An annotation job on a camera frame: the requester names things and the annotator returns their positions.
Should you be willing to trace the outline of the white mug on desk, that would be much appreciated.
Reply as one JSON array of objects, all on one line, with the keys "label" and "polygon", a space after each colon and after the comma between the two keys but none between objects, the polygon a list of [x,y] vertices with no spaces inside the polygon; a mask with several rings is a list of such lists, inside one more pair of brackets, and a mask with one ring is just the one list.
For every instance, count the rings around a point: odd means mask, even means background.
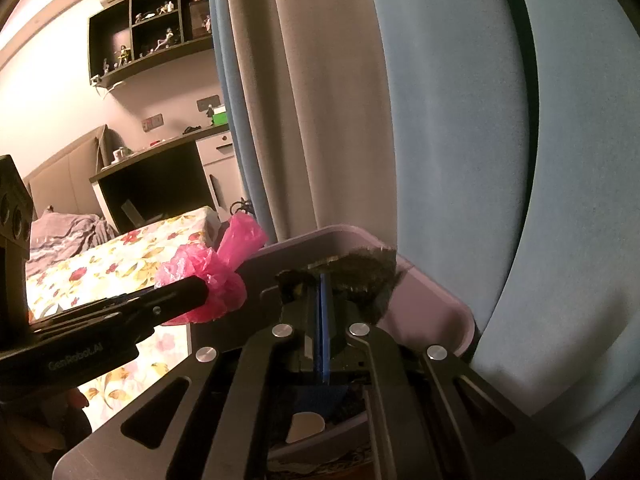
[{"label": "white mug on desk", "polygon": [[115,162],[120,162],[126,157],[126,148],[118,148],[113,152]]}]

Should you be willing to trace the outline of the dark desk with drawers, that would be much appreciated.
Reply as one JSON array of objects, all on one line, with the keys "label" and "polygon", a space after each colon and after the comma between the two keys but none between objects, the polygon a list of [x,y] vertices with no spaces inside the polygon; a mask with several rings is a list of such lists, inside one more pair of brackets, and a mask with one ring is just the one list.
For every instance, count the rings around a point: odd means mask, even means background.
[{"label": "dark desk with drawers", "polygon": [[90,178],[102,214],[125,233],[209,206],[220,220],[248,193],[226,125],[175,136]]}]

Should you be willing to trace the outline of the dark wall shelf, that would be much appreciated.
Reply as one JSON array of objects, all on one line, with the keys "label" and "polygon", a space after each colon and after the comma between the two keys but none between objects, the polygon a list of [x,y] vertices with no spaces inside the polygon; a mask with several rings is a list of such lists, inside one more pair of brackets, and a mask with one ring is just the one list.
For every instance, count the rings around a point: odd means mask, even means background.
[{"label": "dark wall shelf", "polygon": [[112,88],[212,47],[208,0],[114,0],[88,21],[89,84]]}]

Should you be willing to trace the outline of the pink plastic bag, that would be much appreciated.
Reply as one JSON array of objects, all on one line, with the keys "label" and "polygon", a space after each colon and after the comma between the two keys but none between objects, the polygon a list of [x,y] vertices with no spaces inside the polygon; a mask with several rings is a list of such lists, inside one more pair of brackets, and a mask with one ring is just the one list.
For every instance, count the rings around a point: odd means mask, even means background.
[{"label": "pink plastic bag", "polygon": [[164,326],[207,323],[242,307],[247,291],[238,269],[267,242],[267,234],[254,217],[240,211],[230,218],[217,250],[203,244],[179,246],[175,255],[158,268],[155,287],[197,276],[206,283],[208,295],[204,304]]}]

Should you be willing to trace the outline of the green box on desk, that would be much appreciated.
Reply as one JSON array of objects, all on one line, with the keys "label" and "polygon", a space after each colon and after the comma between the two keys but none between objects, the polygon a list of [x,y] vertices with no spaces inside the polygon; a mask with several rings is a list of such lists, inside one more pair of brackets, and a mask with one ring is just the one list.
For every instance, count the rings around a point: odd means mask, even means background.
[{"label": "green box on desk", "polygon": [[225,125],[228,122],[228,117],[226,112],[213,114],[213,125],[221,126]]}]

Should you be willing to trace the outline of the floral tablecloth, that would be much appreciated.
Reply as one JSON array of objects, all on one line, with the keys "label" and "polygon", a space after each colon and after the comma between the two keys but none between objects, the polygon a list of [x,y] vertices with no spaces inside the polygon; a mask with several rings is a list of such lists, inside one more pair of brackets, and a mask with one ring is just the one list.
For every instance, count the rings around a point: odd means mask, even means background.
[{"label": "floral tablecloth", "polygon": [[[152,286],[158,267],[186,244],[215,244],[218,214],[207,206],[115,237],[56,262],[26,280],[29,316],[41,320],[91,301]],[[186,326],[160,326],[138,344],[132,362],[86,382],[80,391],[93,429],[105,424],[184,360],[190,350]]]}]

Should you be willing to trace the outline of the grey striped bed quilt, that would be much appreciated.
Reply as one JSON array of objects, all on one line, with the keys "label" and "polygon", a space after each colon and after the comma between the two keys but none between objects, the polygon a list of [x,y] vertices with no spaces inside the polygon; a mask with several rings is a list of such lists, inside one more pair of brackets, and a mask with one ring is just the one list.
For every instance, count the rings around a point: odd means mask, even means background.
[{"label": "grey striped bed quilt", "polygon": [[115,237],[118,232],[97,214],[61,214],[47,210],[32,222],[26,278]]}]

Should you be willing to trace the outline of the blue and grey curtain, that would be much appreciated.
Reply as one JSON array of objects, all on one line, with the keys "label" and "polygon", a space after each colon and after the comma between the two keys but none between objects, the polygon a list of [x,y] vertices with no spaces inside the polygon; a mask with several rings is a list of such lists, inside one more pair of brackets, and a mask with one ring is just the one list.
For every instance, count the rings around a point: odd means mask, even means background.
[{"label": "blue and grey curtain", "polygon": [[639,474],[634,0],[210,0],[273,240],[361,226],[472,312],[474,370]]}]

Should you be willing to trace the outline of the dry brown leaf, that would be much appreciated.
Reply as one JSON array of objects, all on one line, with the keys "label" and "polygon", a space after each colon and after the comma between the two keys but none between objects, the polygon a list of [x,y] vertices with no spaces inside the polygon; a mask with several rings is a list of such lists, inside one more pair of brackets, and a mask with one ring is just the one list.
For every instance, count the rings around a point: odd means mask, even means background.
[{"label": "dry brown leaf", "polygon": [[276,282],[282,302],[302,298],[304,287],[320,281],[322,275],[330,278],[337,301],[354,304],[363,322],[375,325],[386,315],[390,298],[405,273],[397,267],[395,249],[357,248],[346,255],[280,272]]}]

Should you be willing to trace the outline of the grey padded headboard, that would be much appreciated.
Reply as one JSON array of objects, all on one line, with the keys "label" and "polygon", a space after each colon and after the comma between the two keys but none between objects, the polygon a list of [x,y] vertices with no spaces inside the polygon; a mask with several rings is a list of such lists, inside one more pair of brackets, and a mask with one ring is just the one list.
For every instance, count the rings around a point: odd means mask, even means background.
[{"label": "grey padded headboard", "polygon": [[99,126],[68,144],[23,181],[34,203],[34,218],[47,211],[99,214],[101,208],[90,178],[111,161],[111,130]]}]

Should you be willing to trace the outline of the grey plastic trash bin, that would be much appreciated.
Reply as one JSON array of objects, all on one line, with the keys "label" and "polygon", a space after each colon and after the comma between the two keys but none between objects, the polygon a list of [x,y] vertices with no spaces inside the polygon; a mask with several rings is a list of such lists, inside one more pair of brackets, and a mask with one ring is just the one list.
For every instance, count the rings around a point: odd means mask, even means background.
[{"label": "grey plastic trash bin", "polygon": [[[378,247],[386,248],[362,229],[330,226],[262,249],[241,266],[248,301],[216,333],[220,353],[243,347],[254,333],[280,322],[283,302],[276,282],[280,272],[346,255],[357,248]],[[465,352],[474,336],[469,309],[413,264],[397,254],[396,260],[405,275],[390,298],[386,315],[375,327],[415,354],[431,344],[441,344],[453,354]],[[311,410],[322,419],[324,462],[363,445],[371,448],[362,386],[361,380],[337,372],[299,393],[296,408]]]}]

